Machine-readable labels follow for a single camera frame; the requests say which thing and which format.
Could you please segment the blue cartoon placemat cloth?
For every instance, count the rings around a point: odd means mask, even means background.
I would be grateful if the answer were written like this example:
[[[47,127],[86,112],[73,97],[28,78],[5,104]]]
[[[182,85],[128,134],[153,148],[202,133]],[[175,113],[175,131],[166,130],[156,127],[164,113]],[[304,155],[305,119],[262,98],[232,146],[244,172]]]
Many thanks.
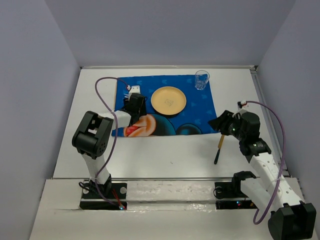
[[[146,97],[146,115],[133,126],[119,128],[119,137],[175,136],[212,134],[208,121],[217,117],[210,85],[195,88],[194,75],[154,75],[122,77],[130,86],[140,86]],[[151,104],[152,94],[162,87],[175,87],[186,97],[185,108],[177,115],[160,114]]]

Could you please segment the tan round plate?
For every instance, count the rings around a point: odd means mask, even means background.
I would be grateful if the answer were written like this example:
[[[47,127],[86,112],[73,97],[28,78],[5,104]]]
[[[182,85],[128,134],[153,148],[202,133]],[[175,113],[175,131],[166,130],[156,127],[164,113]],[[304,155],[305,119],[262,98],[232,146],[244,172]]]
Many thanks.
[[[185,94],[173,86],[158,88],[151,96],[153,109],[166,116],[179,114],[187,105]]]

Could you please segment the clear drinking glass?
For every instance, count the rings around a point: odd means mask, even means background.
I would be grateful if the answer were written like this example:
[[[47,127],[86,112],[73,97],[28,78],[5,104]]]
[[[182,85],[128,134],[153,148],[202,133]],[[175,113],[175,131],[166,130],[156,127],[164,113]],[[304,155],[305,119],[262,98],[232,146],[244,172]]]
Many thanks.
[[[209,82],[210,74],[205,70],[198,70],[195,73],[195,88],[197,90],[204,90]]]

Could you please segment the gold fork dark handle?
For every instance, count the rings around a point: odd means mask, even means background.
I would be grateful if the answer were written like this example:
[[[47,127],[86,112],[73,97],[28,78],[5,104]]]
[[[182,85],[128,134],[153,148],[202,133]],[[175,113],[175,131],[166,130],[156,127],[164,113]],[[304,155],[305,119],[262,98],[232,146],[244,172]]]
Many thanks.
[[[125,93],[123,96],[124,100],[129,100],[130,99],[130,94],[129,93]]]

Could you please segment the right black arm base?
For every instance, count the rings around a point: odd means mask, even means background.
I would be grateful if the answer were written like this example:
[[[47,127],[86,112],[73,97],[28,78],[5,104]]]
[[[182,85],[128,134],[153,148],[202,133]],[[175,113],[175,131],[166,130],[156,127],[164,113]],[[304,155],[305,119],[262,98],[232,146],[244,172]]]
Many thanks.
[[[234,188],[231,181],[215,182],[212,193],[216,198],[215,206],[217,210],[257,209],[250,198]]]

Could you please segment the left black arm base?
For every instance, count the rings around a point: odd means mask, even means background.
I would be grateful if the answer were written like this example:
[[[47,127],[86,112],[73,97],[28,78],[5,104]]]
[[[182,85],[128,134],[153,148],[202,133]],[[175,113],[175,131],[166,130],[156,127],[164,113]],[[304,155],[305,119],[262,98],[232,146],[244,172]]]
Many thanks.
[[[127,209],[127,183],[113,182],[110,190],[100,190],[92,181],[80,181],[81,197],[79,208],[82,210],[124,211]]]

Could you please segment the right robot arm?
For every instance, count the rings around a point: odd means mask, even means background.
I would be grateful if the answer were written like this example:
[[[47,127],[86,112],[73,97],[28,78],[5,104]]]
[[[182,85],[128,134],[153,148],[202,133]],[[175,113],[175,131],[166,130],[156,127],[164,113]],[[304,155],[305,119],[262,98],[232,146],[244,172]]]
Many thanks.
[[[274,240],[311,239],[317,211],[305,203],[291,188],[276,163],[268,144],[260,138],[260,118],[253,112],[224,111],[208,122],[211,128],[239,141],[239,149],[257,175],[251,172],[234,174],[230,190],[235,196],[245,195],[256,205],[254,224],[265,218]]]

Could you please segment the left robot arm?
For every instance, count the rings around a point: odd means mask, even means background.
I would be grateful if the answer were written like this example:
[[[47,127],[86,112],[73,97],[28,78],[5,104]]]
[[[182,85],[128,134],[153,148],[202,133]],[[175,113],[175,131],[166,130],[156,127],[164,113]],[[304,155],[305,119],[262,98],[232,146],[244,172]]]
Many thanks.
[[[112,189],[112,177],[107,170],[120,128],[131,127],[147,114],[146,97],[134,92],[117,111],[99,115],[87,111],[72,137],[72,146],[83,157],[89,172],[89,189],[105,198]]]

